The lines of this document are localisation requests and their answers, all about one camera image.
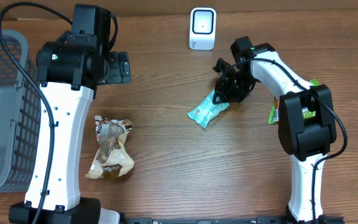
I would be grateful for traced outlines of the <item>teal snack packet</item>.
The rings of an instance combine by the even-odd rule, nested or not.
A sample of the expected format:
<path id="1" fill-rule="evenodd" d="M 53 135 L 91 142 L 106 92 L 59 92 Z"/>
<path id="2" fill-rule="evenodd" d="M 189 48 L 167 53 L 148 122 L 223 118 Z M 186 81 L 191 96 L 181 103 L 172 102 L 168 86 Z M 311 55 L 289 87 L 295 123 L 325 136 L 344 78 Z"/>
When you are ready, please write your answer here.
<path id="1" fill-rule="evenodd" d="M 215 91 L 211 93 L 192 111 L 188 113 L 188 117 L 199 124 L 203 129 L 206 129 L 209 122 L 229 107 L 229 103 L 214 104 L 213 97 Z"/>

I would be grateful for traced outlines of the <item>green packet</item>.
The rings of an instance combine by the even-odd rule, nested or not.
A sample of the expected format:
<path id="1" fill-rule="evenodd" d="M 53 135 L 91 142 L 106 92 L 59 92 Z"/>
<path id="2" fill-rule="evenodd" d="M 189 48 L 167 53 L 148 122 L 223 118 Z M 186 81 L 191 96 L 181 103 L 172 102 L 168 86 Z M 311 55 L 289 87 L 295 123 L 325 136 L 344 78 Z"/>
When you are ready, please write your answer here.
<path id="1" fill-rule="evenodd" d="M 318 86 L 319 82 L 316 79 L 312 79 L 307 83 L 308 86 Z M 282 95 L 279 94 L 278 96 L 274 97 L 274 102 L 273 102 L 273 106 L 272 109 L 270 110 L 270 115 L 268 118 L 268 123 L 269 124 L 278 124 L 279 122 L 279 99 L 278 97 Z M 303 107 L 302 108 L 302 113 L 303 113 L 303 119 L 307 119 L 307 118 L 312 118 L 316 115 L 315 111 L 310 111 L 307 107 Z"/>

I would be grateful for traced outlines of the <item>beige snack bag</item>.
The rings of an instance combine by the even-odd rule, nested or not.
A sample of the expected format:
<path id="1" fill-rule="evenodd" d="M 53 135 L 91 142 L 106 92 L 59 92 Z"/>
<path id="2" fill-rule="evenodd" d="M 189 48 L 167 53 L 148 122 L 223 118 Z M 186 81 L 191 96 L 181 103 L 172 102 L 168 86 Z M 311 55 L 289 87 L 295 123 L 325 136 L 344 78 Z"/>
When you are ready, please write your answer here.
<path id="1" fill-rule="evenodd" d="M 94 119 L 99 149 L 85 177 L 116 179 L 127 174 L 134 167 L 134 161 L 124 147 L 127 135 L 133 128 L 132 122 L 102 116 L 95 116 Z"/>

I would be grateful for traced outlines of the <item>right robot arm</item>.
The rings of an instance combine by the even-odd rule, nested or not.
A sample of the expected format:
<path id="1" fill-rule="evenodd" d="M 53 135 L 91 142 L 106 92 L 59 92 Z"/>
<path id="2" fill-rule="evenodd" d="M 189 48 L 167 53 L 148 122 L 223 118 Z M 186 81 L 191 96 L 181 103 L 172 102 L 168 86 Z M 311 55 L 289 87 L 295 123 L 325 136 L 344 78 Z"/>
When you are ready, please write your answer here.
<path id="1" fill-rule="evenodd" d="M 336 140 L 332 95 L 326 85 L 314 86 L 299 77 L 269 44 L 253 45 L 241 37 L 231 45 L 235 63 L 219 59 L 221 74 L 212 102 L 217 105 L 249 96 L 258 82 L 278 100 L 278 138 L 290 155 L 291 197 L 288 223 L 328 223 L 321 206 L 324 162 Z"/>

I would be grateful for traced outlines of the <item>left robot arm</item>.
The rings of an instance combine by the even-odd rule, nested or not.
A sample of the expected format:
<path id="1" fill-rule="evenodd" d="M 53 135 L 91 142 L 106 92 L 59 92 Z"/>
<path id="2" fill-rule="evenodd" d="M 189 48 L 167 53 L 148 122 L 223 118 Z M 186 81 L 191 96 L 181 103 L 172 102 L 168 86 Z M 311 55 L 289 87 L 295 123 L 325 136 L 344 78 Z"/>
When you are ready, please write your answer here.
<path id="1" fill-rule="evenodd" d="M 109 10 L 77 4 L 71 29 L 38 51 L 36 91 L 42 100 L 34 171 L 11 223 L 124 223 L 123 213 L 82 197 L 79 163 L 86 115 L 100 85 L 129 83 L 126 52 L 112 47 L 117 19 Z"/>

